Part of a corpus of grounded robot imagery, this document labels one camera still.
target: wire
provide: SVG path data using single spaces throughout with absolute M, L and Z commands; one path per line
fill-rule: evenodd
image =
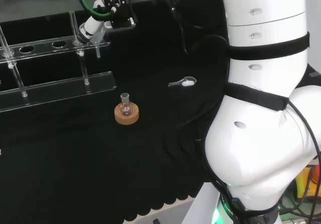
M 320 153 L 320 149 L 319 146 L 317 145 L 317 141 L 316 138 L 314 136 L 314 133 L 310 127 L 310 125 L 308 124 L 308 122 L 306 121 L 305 117 L 301 114 L 301 112 L 296 108 L 296 106 L 289 101 L 289 105 L 294 109 L 294 111 L 297 113 L 297 115 L 299 115 L 299 117 L 301 118 L 301 120 L 303 121 L 303 123 L 305 124 L 307 130 L 309 131 L 311 138 L 313 140 L 314 143 L 314 147 L 316 150 L 316 154 L 317 154 L 317 158 L 319 160 L 319 165 L 321 166 L 321 153 Z M 319 179 L 317 181 L 317 185 L 316 185 L 316 190 L 315 190 L 315 195 L 314 195 L 314 199 L 313 199 L 313 204 L 312 204 L 312 208 L 311 208 L 311 213 L 310 213 L 310 217 L 309 217 L 309 222 L 308 224 L 311 224 L 312 219 L 313 219 L 313 214 L 314 214 L 314 210 L 315 210 L 315 205 L 316 205 L 316 201 L 317 201 L 317 197 L 319 194 L 319 190 L 320 190 L 320 184 L 321 184 L 321 168 L 319 169 L 320 173 L 319 173 Z
M 207 27 L 205 27 L 205 26 L 196 26 L 196 25 L 193 25 L 193 24 L 187 22 L 182 17 L 182 15 L 179 14 L 178 12 L 177 12 L 177 15 L 178 15 L 179 19 L 182 21 L 182 23 L 184 23 L 184 25 L 186 25 L 188 27 L 192 27 L 192 28 L 198 29 L 198 30 L 214 30 L 214 29 L 218 29 L 218 28 L 221 28 L 221 27 L 225 26 L 225 24 L 218 24 L 218 25 L 215 25 L 215 26 L 207 26 Z
M 300 201 L 297 205 L 294 204 L 294 205 L 293 205 L 293 206 L 294 206 L 293 208 L 286 208 L 286 209 L 285 209 L 285 212 L 280 211 L 280 215 L 285 215 L 285 214 L 290 213 L 291 211 L 299 210 L 299 207 L 303 204 L 304 199 L 306 198 L 307 192 L 308 192 L 308 190 L 309 190 L 309 185 L 310 185 L 310 181 L 311 181 L 311 179 L 312 179 L 313 169 L 314 169 L 314 166 L 313 166 L 313 167 L 310 169 L 310 171 L 309 171 L 309 175 L 308 175 L 308 177 L 307 177 L 307 182 L 306 182 L 304 194 L 303 194 L 303 197 L 302 197 L 301 201 Z
M 110 15 L 110 13 L 105 13 L 105 14 L 101 14 L 101 13 L 98 13 L 96 11 L 94 11 L 92 9 L 92 7 L 90 7 L 87 3 L 86 0 L 79 0 L 80 1 L 80 4 L 81 6 L 86 10 L 88 11 L 91 15 L 96 15 L 96 16 L 99 16 L 99 17 L 107 17 Z

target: hole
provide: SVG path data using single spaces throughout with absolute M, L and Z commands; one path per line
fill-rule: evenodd
M 236 121 L 236 122 L 234 122 L 234 125 L 235 125 L 236 127 L 240 128 L 240 129 L 246 129 L 245 123 Z
M 23 54 L 31 53 L 35 49 L 34 46 L 28 45 L 28 46 L 23 46 L 19 49 L 19 51 Z
M 249 66 L 249 69 L 251 69 L 253 71 L 259 71 L 262 69 L 262 66 L 260 64 L 252 64 Z
M 52 46 L 53 46 L 54 48 L 63 48 L 63 47 L 66 46 L 66 45 L 67 45 L 67 42 L 65 42 L 65 41 L 54 42 L 54 43 L 52 44 Z
M 257 15 L 262 14 L 262 12 L 263 12 L 262 9 L 260 9 L 260 8 L 255 8 L 255 9 L 250 10 L 249 15 L 250 15 L 250 16 L 257 16 Z

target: green light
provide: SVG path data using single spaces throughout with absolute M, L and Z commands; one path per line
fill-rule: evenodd
M 219 210 L 215 209 L 213 213 L 212 224 L 215 224 L 215 222 L 218 220 L 219 217 L 220 217 Z
M 213 213 L 212 224 L 224 224 L 223 218 L 217 209 Z

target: black cloth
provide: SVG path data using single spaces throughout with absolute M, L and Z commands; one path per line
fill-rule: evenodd
M 192 1 L 181 1 L 188 21 L 224 20 L 222 0 Z M 163 0 L 133 8 L 139 18 L 135 30 L 110 35 L 111 45 L 101 49 L 99 61 L 95 50 L 85 52 L 88 74 L 111 70 L 116 90 L 0 113 L 1 224 L 120 224 L 176 198 L 196 196 L 204 182 L 201 163 L 181 153 L 174 137 L 168 139 L 169 149 L 179 156 L 172 160 L 162 140 L 203 102 L 218 98 L 224 54 L 218 46 L 202 56 L 186 56 Z M 193 14 L 206 18 L 198 22 Z M 79 23 L 87 18 L 83 12 L 76 16 Z M 68 14 L 2 27 L 9 44 L 72 34 Z M 220 30 L 212 33 L 224 36 L 226 29 Z M 188 46 L 201 34 L 206 32 L 187 29 Z M 16 87 L 8 67 L 0 68 L 0 90 Z M 81 76 L 75 53 L 18 62 L 18 68 L 25 85 Z M 168 88 L 185 76 L 195 77 L 197 84 Z M 113 114 L 123 92 L 140 110 L 138 122 L 128 127 L 118 125 Z

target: robotic arm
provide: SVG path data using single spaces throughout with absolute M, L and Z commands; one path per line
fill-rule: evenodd
M 80 0 L 84 8 L 90 12 L 84 5 L 83 0 Z M 80 28 L 77 39 L 86 44 L 92 36 L 101 28 L 105 22 L 107 31 L 133 28 L 135 23 L 132 19 L 130 10 L 130 0 L 96 0 L 93 6 L 94 13 L 86 21 L 85 25 Z

